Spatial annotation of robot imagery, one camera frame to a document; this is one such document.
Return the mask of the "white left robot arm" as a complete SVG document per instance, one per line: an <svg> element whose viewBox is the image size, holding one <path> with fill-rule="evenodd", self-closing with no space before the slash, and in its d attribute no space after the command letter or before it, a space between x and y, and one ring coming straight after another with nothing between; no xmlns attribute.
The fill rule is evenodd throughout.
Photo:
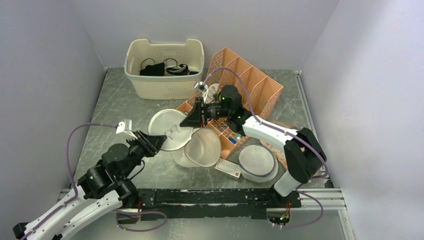
<svg viewBox="0 0 424 240"><path fill-rule="evenodd" d="M42 216L13 227L18 240L66 240L99 217L121 207L132 208L140 200L130 173L154 157L166 135L132 133L127 143L117 143L102 154L97 164L78 179L77 185Z"/></svg>

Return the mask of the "black white bra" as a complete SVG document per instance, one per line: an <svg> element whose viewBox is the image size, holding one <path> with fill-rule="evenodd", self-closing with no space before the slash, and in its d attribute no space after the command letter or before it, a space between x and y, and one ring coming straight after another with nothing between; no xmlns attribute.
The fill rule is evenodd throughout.
<svg viewBox="0 0 424 240"><path fill-rule="evenodd" d="M174 67L168 67L165 71L172 76L186 76L190 74L190 69L186 64L179 64Z"/></svg>

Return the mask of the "white mesh laundry bag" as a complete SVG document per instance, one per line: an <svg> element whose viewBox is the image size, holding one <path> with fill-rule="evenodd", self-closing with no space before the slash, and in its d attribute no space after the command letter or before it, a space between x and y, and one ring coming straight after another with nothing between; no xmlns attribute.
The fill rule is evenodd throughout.
<svg viewBox="0 0 424 240"><path fill-rule="evenodd" d="M184 168L212 167L221 157L221 141L210 128L180 127L187 115L177 109L164 109L150 120L148 134L164 135L162 151L170 152Z"/></svg>

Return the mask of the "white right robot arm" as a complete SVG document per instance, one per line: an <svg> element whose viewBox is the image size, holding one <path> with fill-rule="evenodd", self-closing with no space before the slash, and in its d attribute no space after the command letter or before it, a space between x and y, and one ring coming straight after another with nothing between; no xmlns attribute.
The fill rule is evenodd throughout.
<svg viewBox="0 0 424 240"><path fill-rule="evenodd" d="M224 86L217 102L205 103L197 97L192 110L179 125L204 128L208 121L222 118L234 133L262 140L284 152L288 169L273 184L274 190L269 197L275 207L282 207L291 192L316 177L321 167L327 166L325 153L310 129L283 128L258 117L243 106L242 96L234 85Z"/></svg>

